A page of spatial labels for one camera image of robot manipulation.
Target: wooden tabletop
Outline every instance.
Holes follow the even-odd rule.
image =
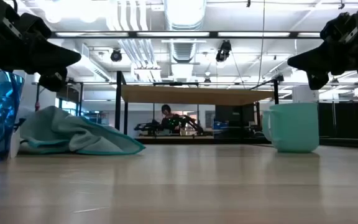
[[[257,90],[122,86],[122,99],[128,103],[188,103],[238,106],[271,98],[273,95],[272,91]]]
[[[20,156],[0,163],[0,223],[358,223],[358,149]]]

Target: spotlight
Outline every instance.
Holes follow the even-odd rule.
[[[217,62],[224,62],[229,56],[231,51],[230,40],[224,40],[221,46],[218,48],[218,53],[216,54]]]
[[[211,79],[210,78],[205,78],[204,82],[205,83],[211,83]]]
[[[121,49],[114,49],[112,50],[112,54],[110,56],[110,59],[113,62],[120,62],[122,60],[122,54],[121,54]]]

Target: cable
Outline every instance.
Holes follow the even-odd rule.
[[[16,0],[13,0],[13,9],[17,13],[17,1]]]
[[[244,84],[244,81],[242,81],[242,76],[241,76],[239,67],[237,66],[237,62],[236,62],[236,58],[234,56],[234,52],[232,51],[231,54],[233,55],[234,64],[236,65],[237,73],[239,74],[239,77],[240,77],[240,80],[241,80],[241,83],[242,83],[242,87],[244,87],[244,89],[246,90],[246,85]]]
[[[262,47],[260,50],[260,62],[259,62],[259,78],[258,78],[258,85],[260,82],[260,75],[262,73],[262,62],[263,62],[263,53],[264,53],[264,43],[265,43],[265,12],[266,12],[266,0],[264,0],[264,17],[263,17],[263,27],[262,27]]]

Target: ceiling duct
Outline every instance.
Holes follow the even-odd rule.
[[[94,60],[90,59],[90,49],[85,44],[82,45],[81,55],[82,55],[82,58],[79,61],[80,64],[85,66],[87,69],[89,69],[95,75],[98,75],[99,77],[104,79],[104,81],[106,81],[106,82],[111,81],[111,79],[108,76],[108,72],[103,70]]]
[[[205,15],[206,0],[164,0],[165,20],[169,30],[200,30]],[[195,56],[196,44],[171,43],[173,59],[189,63]]]

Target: mint green mug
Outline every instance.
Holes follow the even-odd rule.
[[[264,111],[262,128],[279,152],[313,152],[319,146],[317,103],[272,105]]]

